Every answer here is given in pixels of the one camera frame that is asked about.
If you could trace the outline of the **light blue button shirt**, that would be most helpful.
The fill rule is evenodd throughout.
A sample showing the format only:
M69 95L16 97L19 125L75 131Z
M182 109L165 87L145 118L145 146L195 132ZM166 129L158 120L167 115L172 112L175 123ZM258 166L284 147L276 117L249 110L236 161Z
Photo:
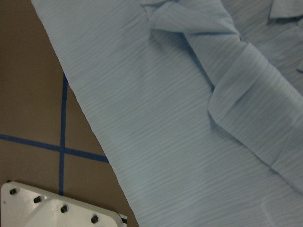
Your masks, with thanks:
M140 226L302 226L302 1L32 4Z

